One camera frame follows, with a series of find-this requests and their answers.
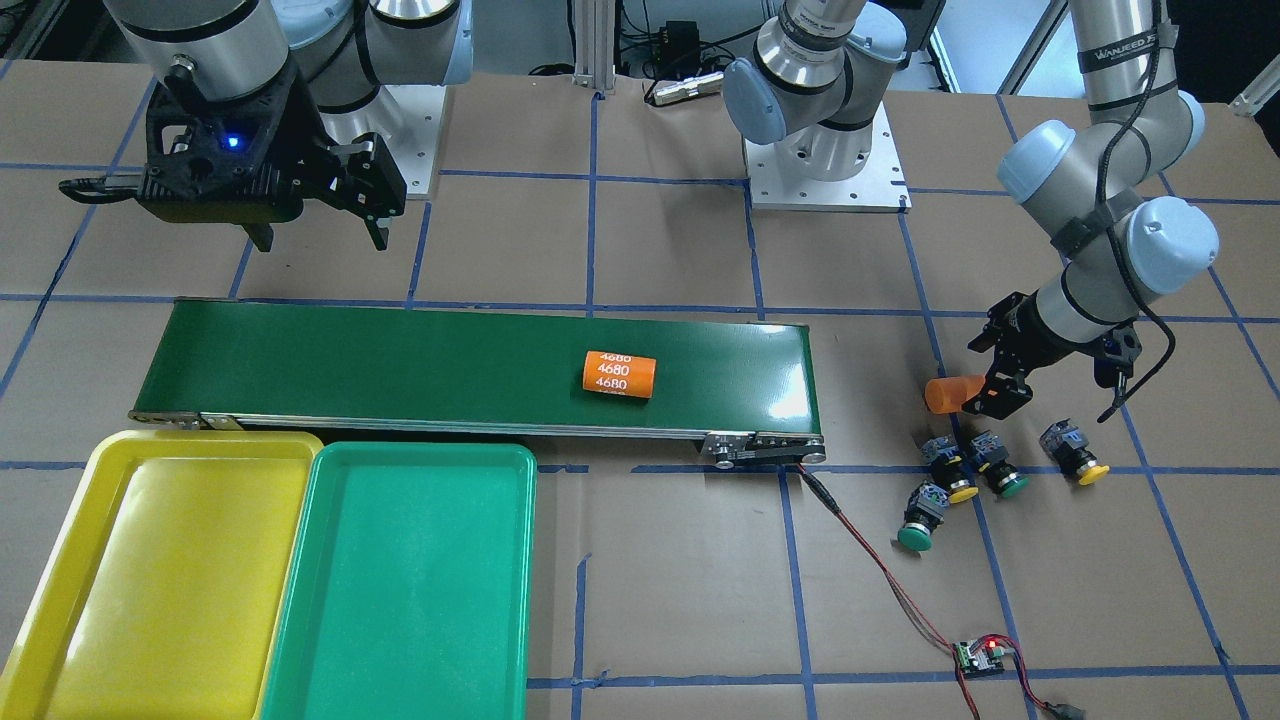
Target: black connector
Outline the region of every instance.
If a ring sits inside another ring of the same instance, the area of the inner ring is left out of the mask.
[[[1044,710],[1050,712],[1056,720],[1084,720],[1084,711],[1074,705],[1055,705],[1052,702],[1044,703]]]

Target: yellow cap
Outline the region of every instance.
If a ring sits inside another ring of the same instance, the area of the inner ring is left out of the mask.
[[[978,488],[975,488],[975,487],[960,488],[960,489],[955,491],[954,493],[951,493],[951,497],[948,497],[947,500],[950,500],[951,503],[955,505],[956,502],[964,502],[966,500],[973,500],[973,496],[975,496],[975,495],[978,495]]]
[[[1093,468],[1089,468],[1083,475],[1080,475],[1080,484],[1092,486],[1093,483],[1107,477],[1107,473],[1110,471],[1111,471],[1111,465],[1094,465]]]

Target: blue joint cap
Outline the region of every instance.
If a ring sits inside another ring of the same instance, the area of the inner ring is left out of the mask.
[[[462,85],[470,81],[471,69],[475,67],[474,41],[471,38],[471,0],[461,1],[453,53],[449,55],[449,67],[444,69],[444,81],[440,85]]]
[[[760,70],[745,58],[724,68],[724,109],[742,137],[756,145],[769,145],[787,136],[782,105]]]
[[[1129,264],[1142,284],[1160,295],[1178,292],[1217,258],[1217,228],[1181,197],[1156,197],[1129,220]]]
[[[1204,137],[1204,108],[1201,106],[1194,95],[1185,90],[1179,90],[1178,96],[1183,99],[1187,109],[1192,113],[1192,137],[1187,141],[1187,147],[1183,150],[1183,155],[1185,155],[1194,150],[1199,145],[1199,140]]]
[[[864,55],[896,65],[906,56],[906,27],[890,10],[868,3],[858,15],[849,44]]]
[[[271,0],[289,50],[300,50],[324,37],[351,13],[352,0]]]
[[[1047,120],[1027,133],[1005,154],[996,169],[1014,202],[1021,205],[1044,184],[1075,141],[1075,131],[1062,120]]]

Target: yellow bin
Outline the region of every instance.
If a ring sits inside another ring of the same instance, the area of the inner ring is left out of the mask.
[[[104,441],[0,674],[0,720],[257,717],[320,448],[306,433]]]

